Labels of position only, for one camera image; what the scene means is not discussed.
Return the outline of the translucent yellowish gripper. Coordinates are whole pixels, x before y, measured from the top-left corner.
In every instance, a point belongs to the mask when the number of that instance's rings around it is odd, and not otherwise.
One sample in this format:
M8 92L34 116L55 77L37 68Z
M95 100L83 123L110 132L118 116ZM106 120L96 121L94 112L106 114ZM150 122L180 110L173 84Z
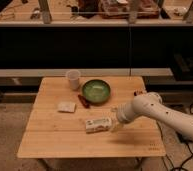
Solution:
M111 108L111 112L116 113L117 112L117 108ZM119 130L121 130L124 127L124 124L120 123L117 120L113 120L112 122L112 126L110 128L110 132L117 132Z

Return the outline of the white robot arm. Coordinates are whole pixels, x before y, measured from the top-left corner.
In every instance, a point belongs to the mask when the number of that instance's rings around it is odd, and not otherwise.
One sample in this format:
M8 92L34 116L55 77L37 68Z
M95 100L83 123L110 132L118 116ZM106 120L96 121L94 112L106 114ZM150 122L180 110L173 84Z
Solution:
M135 96L118 106L115 114L121 124L129 124L141 116L160 121L193 141L193 116L166 107L156 92Z

